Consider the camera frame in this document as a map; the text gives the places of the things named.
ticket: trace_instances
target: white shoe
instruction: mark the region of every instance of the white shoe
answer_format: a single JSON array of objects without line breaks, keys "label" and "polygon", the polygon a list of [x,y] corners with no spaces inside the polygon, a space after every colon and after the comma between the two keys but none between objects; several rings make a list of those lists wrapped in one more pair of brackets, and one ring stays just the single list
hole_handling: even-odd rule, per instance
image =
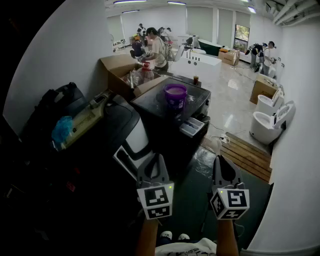
[{"label": "white shoe", "polygon": [[190,237],[187,234],[181,234],[178,237],[178,240],[185,240],[185,239],[190,239]]},{"label": "white shoe", "polygon": [[170,240],[172,240],[172,232],[171,231],[164,231],[161,233],[160,237],[161,238],[166,237],[166,238],[169,238]]}]

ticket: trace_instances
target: white toilet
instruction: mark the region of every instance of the white toilet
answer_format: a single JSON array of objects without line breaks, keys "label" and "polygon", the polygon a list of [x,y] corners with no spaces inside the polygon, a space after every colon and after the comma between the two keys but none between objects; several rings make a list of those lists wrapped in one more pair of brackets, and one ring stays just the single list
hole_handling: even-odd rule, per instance
[{"label": "white toilet", "polygon": [[284,93],[280,88],[275,92],[272,99],[260,94],[255,111],[272,116],[282,106],[284,100]]},{"label": "white toilet", "polygon": [[261,143],[268,145],[282,132],[281,125],[290,122],[295,115],[295,103],[291,100],[280,107],[275,116],[262,112],[254,112],[250,128],[250,134]]}]

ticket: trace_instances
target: blue plastic bag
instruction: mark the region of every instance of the blue plastic bag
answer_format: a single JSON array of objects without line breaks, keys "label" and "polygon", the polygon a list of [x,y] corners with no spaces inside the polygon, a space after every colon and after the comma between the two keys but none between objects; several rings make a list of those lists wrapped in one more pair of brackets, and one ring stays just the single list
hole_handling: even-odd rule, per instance
[{"label": "blue plastic bag", "polygon": [[56,143],[62,143],[69,136],[69,133],[72,130],[72,117],[71,116],[63,116],[60,118],[51,133],[51,138]]}]

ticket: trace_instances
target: open cardboard box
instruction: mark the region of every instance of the open cardboard box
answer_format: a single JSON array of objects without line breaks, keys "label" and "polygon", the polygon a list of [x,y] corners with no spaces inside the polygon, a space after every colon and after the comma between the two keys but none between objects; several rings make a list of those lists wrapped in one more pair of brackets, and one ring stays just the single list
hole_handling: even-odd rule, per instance
[{"label": "open cardboard box", "polygon": [[223,63],[227,63],[231,66],[236,66],[240,60],[240,51],[231,50],[228,52],[219,51],[218,59],[222,60]]},{"label": "open cardboard box", "polygon": [[258,96],[264,95],[270,99],[278,90],[278,86],[273,83],[274,79],[263,74],[258,74],[252,89],[250,101],[254,104],[258,103]]},{"label": "open cardboard box", "polygon": [[142,65],[138,64],[130,54],[120,54],[100,59],[108,72],[108,89],[122,96],[126,101],[130,102],[135,97],[144,94],[157,84],[166,79],[165,76],[160,76],[154,73],[154,80],[143,83],[134,90],[123,81],[121,78],[128,74],[133,69],[138,70]]}]

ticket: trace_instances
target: plastic bottle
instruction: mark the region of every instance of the plastic bottle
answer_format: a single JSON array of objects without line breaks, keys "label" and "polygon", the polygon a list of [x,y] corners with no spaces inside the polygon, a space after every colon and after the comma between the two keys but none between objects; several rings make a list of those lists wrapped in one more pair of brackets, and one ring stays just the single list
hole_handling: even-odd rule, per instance
[{"label": "plastic bottle", "polygon": [[134,74],[134,84],[136,86],[147,83],[155,79],[154,73],[150,69],[150,63],[143,63],[143,67],[139,68]]}]

